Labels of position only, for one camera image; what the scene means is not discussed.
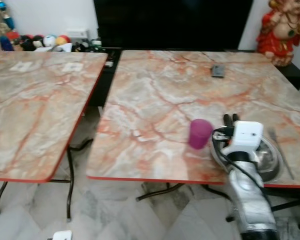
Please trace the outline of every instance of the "marble tabletop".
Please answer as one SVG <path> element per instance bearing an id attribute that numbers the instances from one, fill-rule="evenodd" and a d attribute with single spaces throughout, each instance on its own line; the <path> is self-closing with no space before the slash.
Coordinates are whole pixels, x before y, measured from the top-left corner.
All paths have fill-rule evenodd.
<path id="1" fill-rule="evenodd" d="M 213 64 L 225 77 L 211 77 Z M 267 186 L 300 187 L 300 93 L 261 54 L 127 50 L 122 53 L 88 165 L 91 179 L 221 184 L 210 147 L 188 146 L 190 122 L 224 114 L 275 127 L 294 173 Z"/>
<path id="2" fill-rule="evenodd" d="M 0 181 L 50 180 L 106 58 L 0 51 Z"/>

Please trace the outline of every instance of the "tile floor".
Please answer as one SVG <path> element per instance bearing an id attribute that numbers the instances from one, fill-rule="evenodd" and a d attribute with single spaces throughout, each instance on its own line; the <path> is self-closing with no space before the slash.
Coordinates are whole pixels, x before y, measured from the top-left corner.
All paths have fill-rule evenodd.
<path id="1" fill-rule="evenodd" d="M 88 109 L 72 144 L 92 137 L 98 119 L 98 111 Z M 136 202 L 135 197 L 164 189 L 165 183 L 89 180 L 88 154 L 89 147 L 73 153 L 72 222 L 66 223 L 68 184 L 10 182 L 1 198 L 0 240 L 47 240 L 63 230 L 72 230 L 73 240 L 240 240 L 236 224 L 224 220 L 230 212 L 224 198 L 200 185 L 184 185 Z M 68 170 L 65 158 L 56 177 L 65 179 Z M 271 201 L 286 202 L 280 197 Z M 300 207 L 275 216 L 281 240 L 300 240 Z"/>

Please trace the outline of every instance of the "tv screen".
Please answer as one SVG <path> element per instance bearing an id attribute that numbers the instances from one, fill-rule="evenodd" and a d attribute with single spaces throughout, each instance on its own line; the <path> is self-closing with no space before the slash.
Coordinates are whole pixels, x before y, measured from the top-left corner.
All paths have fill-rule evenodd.
<path id="1" fill-rule="evenodd" d="M 253 0 L 94 0 L 106 48 L 238 49 Z"/>

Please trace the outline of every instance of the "pink cup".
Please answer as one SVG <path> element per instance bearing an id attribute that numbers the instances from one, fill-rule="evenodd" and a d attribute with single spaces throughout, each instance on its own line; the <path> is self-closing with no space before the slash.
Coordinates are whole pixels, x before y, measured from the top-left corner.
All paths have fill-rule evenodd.
<path id="1" fill-rule="evenodd" d="M 189 145 L 194 149 L 203 149 L 207 145 L 214 127 L 204 119 L 195 119 L 190 124 Z"/>

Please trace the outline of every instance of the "wire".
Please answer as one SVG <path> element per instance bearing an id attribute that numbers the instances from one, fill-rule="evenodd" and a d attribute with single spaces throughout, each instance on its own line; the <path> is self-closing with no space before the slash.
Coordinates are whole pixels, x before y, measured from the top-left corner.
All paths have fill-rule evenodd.
<path id="1" fill-rule="evenodd" d="M 235 164 L 228 156 L 226 156 L 225 154 L 223 154 L 221 152 L 220 148 L 217 146 L 217 141 L 214 139 L 214 134 L 216 132 L 221 132 L 221 129 L 215 129 L 215 130 L 212 131 L 212 143 L 213 143 L 213 147 L 215 149 L 216 155 L 220 159 L 221 159 L 221 157 L 223 157 L 230 165 L 234 166 L 236 169 L 240 170 L 244 175 L 246 175 L 249 179 L 251 179 L 251 181 L 259 188 L 259 190 L 261 191 L 262 195 L 264 196 L 264 198 L 267 200 L 267 202 L 269 203 L 269 205 L 271 207 L 270 200 L 269 200 L 269 198 L 268 198 L 268 196 L 266 194 L 266 190 L 257 183 L 257 181 L 254 179 L 253 176 L 251 176 L 250 173 L 248 173 L 242 167 L 240 167 L 237 164 Z"/>
<path id="2" fill-rule="evenodd" d="M 209 187 L 208 184 L 201 184 L 201 186 L 205 190 L 207 190 L 208 192 L 213 193 L 213 194 L 217 194 L 217 195 L 219 195 L 221 197 L 224 197 L 224 198 L 228 199 L 229 201 L 231 201 L 230 197 L 227 194 L 225 194 L 224 192 L 212 189 L 212 188 Z"/>

